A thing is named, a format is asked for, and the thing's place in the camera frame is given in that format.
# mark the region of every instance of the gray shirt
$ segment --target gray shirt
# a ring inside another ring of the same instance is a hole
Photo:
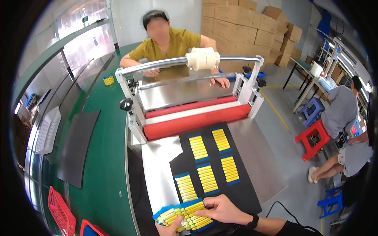
[[[331,138],[335,139],[344,129],[351,130],[358,118],[358,103],[352,90],[345,85],[330,90],[333,100],[322,115],[322,123]]]

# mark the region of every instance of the wristwatch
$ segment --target wristwatch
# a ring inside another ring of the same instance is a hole
[[[257,226],[257,222],[259,221],[259,216],[258,215],[252,215],[253,216],[253,220],[252,222],[248,223],[248,225],[245,226],[246,229],[248,230],[253,230],[256,228]]]

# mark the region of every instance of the olive green shirt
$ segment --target olive green shirt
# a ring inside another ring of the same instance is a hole
[[[163,53],[158,44],[151,38],[144,40],[141,45],[129,53],[131,59],[138,61],[147,58],[149,62],[164,60],[174,57],[184,57],[189,48],[199,48],[201,35],[187,31],[186,29],[169,30],[170,40],[167,54]]]

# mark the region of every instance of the black foam sheet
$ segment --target black foam sheet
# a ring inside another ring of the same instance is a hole
[[[217,145],[211,133],[211,129],[216,128],[216,127],[221,127],[223,129],[227,137],[227,140],[230,144],[231,151],[227,153],[223,153],[223,154],[219,153]],[[198,163],[195,162],[193,152],[189,143],[189,138],[188,138],[188,136],[193,135],[193,134],[201,134],[203,143],[209,155],[209,160],[205,160]],[[252,182],[249,178],[247,170],[245,169],[243,161],[236,148],[235,142],[232,138],[232,135],[228,129],[226,122],[206,126],[201,129],[191,130],[189,132],[181,133],[179,136],[180,136],[180,143],[183,149],[183,153],[178,155],[176,158],[174,158],[170,162],[170,167],[171,167],[173,176],[189,172],[197,196],[201,198],[205,198],[196,166],[210,162],[212,170],[214,172],[214,177],[215,177],[215,180],[217,181],[217,185],[219,189],[219,193],[216,193],[212,196],[225,194],[231,200],[231,202],[235,204],[235,206],[237,206],[243,212],[246,212],[249,214],[258,214],[262,211],[256,192],[253,188]],[[235,183],[232,185],[227,185],[225,174],[223,172],[223,167],[219,159],[220,156],[227,155],[227,154],[232,154],[232,156],[234,157],[234,162],[235,162],[236,168],[238,170],[239,178],[240,178],[239,183]],[[176,183],[175,183],[175,186],[176,186],[176,191],[179,196],[180,202],[182,202]],[[215,221],[215,225],[213,227],[209,227],[200,232],[193,231],[192,234],[193,235],[210,235],[210,234],[223,231],[226,228],[227,228],[227,224],[223,224],[223,223],[219,223]]]
[[[85,159],[92,132],[100,111],[79,113],[73,116],[64,141],[57,178],[81,189]]]

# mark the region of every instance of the hand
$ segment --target hand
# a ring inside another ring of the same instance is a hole
[[[182,216],[180,216],[180,217],[177,217],[170,226],[160,225],[156,222],[155,222],[155,226],[160,236],[176,236],[178,235],[178,232],[176,232],[176,229],[180,226],[182,221],[183,221],[183,218]]]
[[[349,141],[348,141],[348,146],[352,145],[355,142],[356,142],[356,140],[354,138],[350,138]]]
[[[228,197],[221,194],[217,197],[206,197],[203,200],[209,210],[196,211],[196,216],[209,216],[219,222],[248,225],[252,222],[253,216],[239,210]]]
[[[153,70],[150,70],[150,71],[145,71],[145,72],[143,72],[143,74],[146,75],[146,76],[154,77],[154,76],[157,76],[159,74],[159,72],[160,72],[159,69],[153,69]]]
[[[215,81],[218,81],[222,87],[230,87],[230,81],[227,79],[227,78],[217,78],[217,79],[210,79],[210,81],[212,82],[212,84],[214,85],[215,84]]]

